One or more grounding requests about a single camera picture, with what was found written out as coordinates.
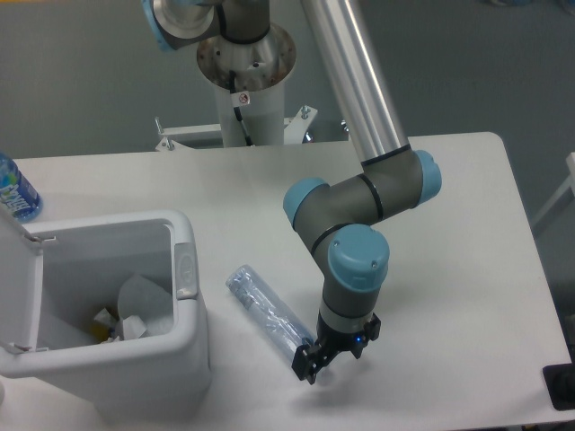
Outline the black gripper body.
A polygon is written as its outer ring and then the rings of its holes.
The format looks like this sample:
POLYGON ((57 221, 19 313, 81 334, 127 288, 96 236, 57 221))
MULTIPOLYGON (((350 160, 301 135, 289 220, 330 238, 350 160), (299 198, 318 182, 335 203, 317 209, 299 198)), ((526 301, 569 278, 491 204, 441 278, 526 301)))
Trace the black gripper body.
POLYGON ((332 359, 340 353, 350 352, 353 335, 363 330, 371 316, 372 313, 360 318, 348 319, 339 315, 329 317, 327 313, 319 312, 315 345, 326 347, 332 352, 332 359))

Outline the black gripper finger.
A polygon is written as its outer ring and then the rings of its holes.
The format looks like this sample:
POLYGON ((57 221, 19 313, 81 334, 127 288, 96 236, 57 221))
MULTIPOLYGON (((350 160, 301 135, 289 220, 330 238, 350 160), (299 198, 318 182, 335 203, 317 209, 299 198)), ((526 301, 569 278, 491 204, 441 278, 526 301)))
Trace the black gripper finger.
POLYGON ((332 361, 332 352, 321 345, 304 344, 296 349, 292 370, 300 381, 315 384, 318 373, 332 361))
POLYGON ((364 325, 363 330, 353 335, 350 349, 351 354, 356 359, 360 359, 363 350, 368 346, 369 342, 378 339, 380 330, 381 321, 377 315, 373 313, 370 320, 364 325))

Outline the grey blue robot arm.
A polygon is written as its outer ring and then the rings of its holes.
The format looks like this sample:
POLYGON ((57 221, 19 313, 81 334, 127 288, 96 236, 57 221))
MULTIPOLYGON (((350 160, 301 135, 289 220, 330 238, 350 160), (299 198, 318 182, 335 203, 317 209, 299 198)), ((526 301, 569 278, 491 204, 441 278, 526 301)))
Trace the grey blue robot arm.
MULTIPOLYGON (((286 142, 284 83, 296 63, 290 35, 270 18, 266 1, 145 1, 159 48, 197 48, 201 73, 214 86, 227 147, 286 142)), ((375 225, 434 198, 442 185, 433 157, 411 148, 354 1, 305 1, 305 16, 327 67, 361 161, 360 174, 330 185, 303 179, 286 193, 287 218, 323 274, 317 338, 294 324, 292 368, 313 382, 338 354, 360 356, 379 336, 376 300, 390 251, 375 225)))

